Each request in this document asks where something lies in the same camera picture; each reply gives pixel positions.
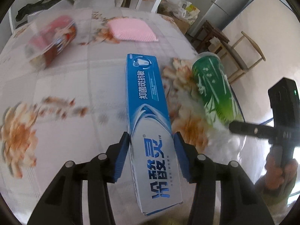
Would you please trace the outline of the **person's right hand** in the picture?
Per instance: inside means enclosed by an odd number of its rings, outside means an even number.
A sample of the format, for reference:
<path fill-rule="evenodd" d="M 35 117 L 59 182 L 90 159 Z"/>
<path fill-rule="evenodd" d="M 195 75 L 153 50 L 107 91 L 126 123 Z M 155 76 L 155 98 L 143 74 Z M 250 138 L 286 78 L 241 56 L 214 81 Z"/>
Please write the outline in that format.
<path fill-rule="evenodd" d="M 278 189 L 287 177 L 287 183 L 291 182 L 297 174 L 298 162 L 292 159 L 285 168 L 280 168 L 276 165 L 275 158 L 268 154 L 266 158 L 266 174 L 264 176 L 265 186 L 269 190 Z"/>

